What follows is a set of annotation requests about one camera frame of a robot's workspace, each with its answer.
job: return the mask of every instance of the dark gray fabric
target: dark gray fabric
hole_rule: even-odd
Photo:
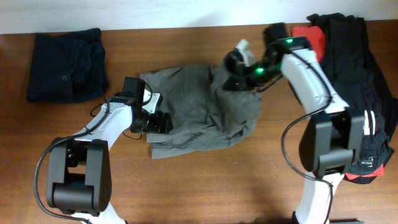
[[[230,147],[254,131],[261,94],[222,90],[228,76],[223,67],[207,65],[141,74],[154,92],[163,95],[159,109],[170,113],[173,122],[169,134],[147,135],[153,159]]]

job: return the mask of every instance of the red cloth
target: red cloth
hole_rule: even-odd
[[[377,176],[383,175],[383,173],[384,173],[384,165],[381,164],[380,168],[378,168],[378,169],[377,169],[376,171],[374,171],[374,173],[372,173],[372,174],[359,176],[359,175],[354,175],[354,174],[346,173],[346,176],[347,176],[347,178],[348,178],[349,180],[353,180],[353,179],[355,179],[355,178],[357,178],[357,177],[377,177]]]
[[[293,27],[292,33],[294,37],[305,36],[310,42],[313,50],[317,53],[317,59],[320,62],[325,55],[326,37],[321,28],[313,27]]]

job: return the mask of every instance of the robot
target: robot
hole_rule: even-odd
[[[305,37],[287,37],[281,24],[264,32],[267,52],[256,62],[249,43],[241,40],[223,60],[228,71],[223,89],[252,91],[273,78],[286,77],[307,114],[288,125],[282,135],[282,152],[296,173],[306,178],[302,200],[292,223],[329,223],[333,195],[349,167],[358,161],[366,129],[363,111],[349,107],[333,89],[319,66],[316,53]],[[105,99],[101,111],[81,131],[57,138],[44,151],[35,171],[35,196],[47,214],[91,224],[125,224],[110,203],[112,182],[109,150],[122,132],[162,133],[172,130],[168,113],[158,110],[161,93],[154,93],[139,78],[127,77],[123,91]],[[299,145],[306,173],[299,171],[286,154],[284,139],[289,129],[309,119]],[[47,210],[37,191],[37,176],[44,157],[50,154],[47,203],[63,215]],[[69,173],[68,167],[86,165],[86,174]]]

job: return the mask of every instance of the black cloth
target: black cloth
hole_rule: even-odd
[[[389,141],[398,122],[398,101],[388,89],[384,76],[368,47],[368,34],[363,18],[342,14],[307,19],[326,35],[326,52],[321,68],[338,94],[350,107],[374,111],[376,130],[364,136],[360,161],[349,173],[368,175],[387,161],[393,150]],[[370,127],[373,125],[368,116]]]
[[[109,87],[98,28],[51,36],[36,34],[28,101],[84,102]]]

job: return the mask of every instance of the wooden table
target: wooden table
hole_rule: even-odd
[[[124,77],[188,65],[219,64],[240,39],[257,57],[264,51],[265,26],[104,31],[106,69],[111,88],[120,91]],[[371,50],[389,88],[398,97],[398,21],[368,22]],[[74,223],[52,218],[37,206],[33,174],[42,151],[56,136],[86,125],[90,109],[103,98],[82,104],[28,103],[26,89],[34,46],[33,34],[0,35],[0,223]],[[152,160],[145,140],[121,136],[111,149],[112,203],[130,223],[249,223],[289,218],[302,196],[303,179],[290,169],[280,149],[284,128],[304,110],[284,79],[263,94],[262,116],[255,132],[229,149]],[[298,143],[305,122],[288,135],[287,147],[299,165]],[[391,146],[398,149],[398,134]],[[45,161],[39,189],[45,200]],[[366,223],[398,221],[398,157],[385,176],[370,185],[343,181],[333,203],[332,219],[358,218]]]

